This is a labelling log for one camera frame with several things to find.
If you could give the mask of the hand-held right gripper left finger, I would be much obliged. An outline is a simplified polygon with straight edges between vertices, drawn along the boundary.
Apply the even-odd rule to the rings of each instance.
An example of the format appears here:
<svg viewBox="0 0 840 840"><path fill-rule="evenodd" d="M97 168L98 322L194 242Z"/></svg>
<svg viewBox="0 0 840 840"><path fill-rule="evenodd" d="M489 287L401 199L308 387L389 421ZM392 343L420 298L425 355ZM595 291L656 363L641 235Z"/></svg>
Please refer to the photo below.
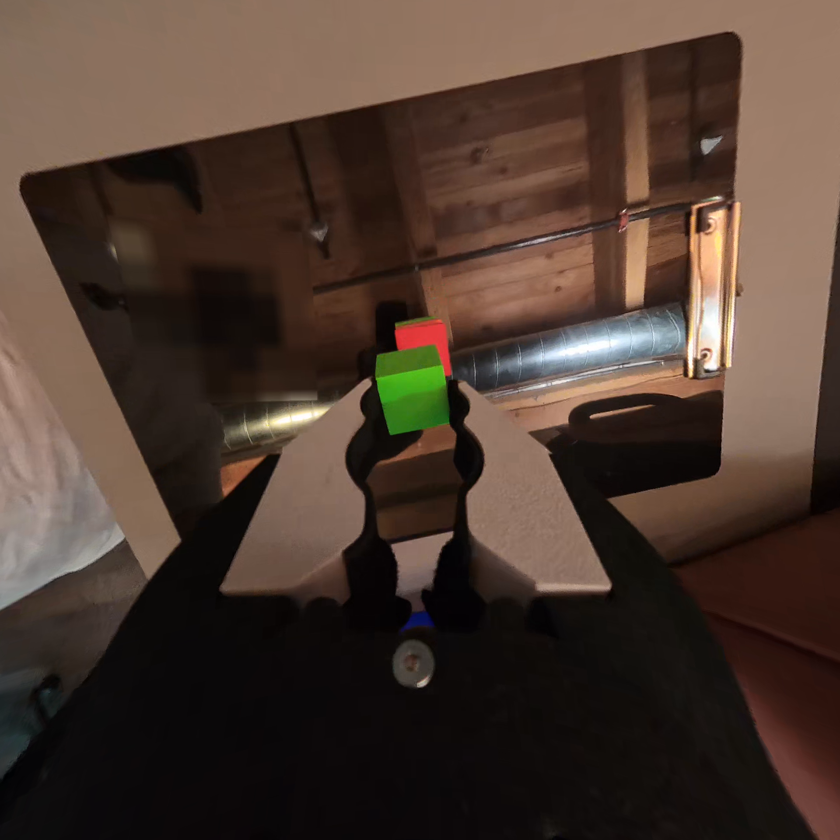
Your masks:
<svg viewBox="0 0 840 840"><path fill-rule="evenodd" d="M395 600L396 558L369 484L389 440L376 385L365 379L284 447L220 593L302 606Z"/></svg>

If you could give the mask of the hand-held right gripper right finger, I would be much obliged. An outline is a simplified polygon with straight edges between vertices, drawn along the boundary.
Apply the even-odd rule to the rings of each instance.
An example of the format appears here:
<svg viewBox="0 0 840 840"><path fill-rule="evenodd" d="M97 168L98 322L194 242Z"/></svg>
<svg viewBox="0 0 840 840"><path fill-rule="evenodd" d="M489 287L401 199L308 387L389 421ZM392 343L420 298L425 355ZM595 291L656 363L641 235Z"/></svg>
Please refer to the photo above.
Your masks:
<svg viewBox="0 0 840 840"><path fill-rule="evenodd" d="M613 588L550 452L472 386L449 383L462 483L427 595L444 604L604 596Z"/></svg>

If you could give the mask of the green wooden cube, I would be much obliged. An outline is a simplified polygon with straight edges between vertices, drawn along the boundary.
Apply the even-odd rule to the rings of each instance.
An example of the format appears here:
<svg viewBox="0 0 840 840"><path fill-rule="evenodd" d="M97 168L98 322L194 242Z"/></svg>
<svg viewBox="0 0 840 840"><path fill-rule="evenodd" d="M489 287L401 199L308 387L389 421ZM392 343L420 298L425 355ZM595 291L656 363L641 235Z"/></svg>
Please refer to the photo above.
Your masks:
<svg viewBox="0 0 840 840"><path fill-rule="evenodd" d="M448 383L433 344L379 353L374 377L390 435L449 424Z"/></svg>

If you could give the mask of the red wooden cube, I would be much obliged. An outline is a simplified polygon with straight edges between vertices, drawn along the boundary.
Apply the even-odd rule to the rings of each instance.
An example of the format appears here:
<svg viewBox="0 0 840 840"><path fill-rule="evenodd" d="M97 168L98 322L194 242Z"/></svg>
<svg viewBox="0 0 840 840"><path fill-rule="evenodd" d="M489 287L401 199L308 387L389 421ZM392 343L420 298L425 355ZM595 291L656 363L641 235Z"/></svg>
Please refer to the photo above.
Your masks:
<svg viewBox="0 0 840 840"><path fill-rule="evenodd" d="M434 346L446 376L452 376L448 327L441 318L423 317L397 322L395 344L398 350Z"/></svg>

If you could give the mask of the mirror clipboard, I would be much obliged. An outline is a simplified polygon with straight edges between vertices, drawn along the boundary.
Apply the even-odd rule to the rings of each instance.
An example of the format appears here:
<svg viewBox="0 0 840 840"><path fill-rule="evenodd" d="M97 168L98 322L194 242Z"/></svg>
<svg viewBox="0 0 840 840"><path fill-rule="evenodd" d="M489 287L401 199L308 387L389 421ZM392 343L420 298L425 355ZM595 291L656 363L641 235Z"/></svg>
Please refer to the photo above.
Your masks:
<svg viewBox="0 0 840 840"><path fill-rule="evenodd" d="M455 376L608 497L710 478L691 249L734 193L721 34L25 175L180 536L440 321Z"/></svg>

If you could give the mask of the white cloth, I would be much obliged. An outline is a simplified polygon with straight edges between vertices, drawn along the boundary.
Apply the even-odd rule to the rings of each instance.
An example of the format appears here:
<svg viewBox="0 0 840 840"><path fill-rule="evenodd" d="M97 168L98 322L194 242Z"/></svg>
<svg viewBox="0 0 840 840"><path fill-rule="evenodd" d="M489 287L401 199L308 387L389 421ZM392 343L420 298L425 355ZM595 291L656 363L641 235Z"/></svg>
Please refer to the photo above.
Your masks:
<svg viewBox="0 0 840 840"><path fill-rule="evenodd" d="M1 607L124 540L112 510L1 318Z"/></svg>

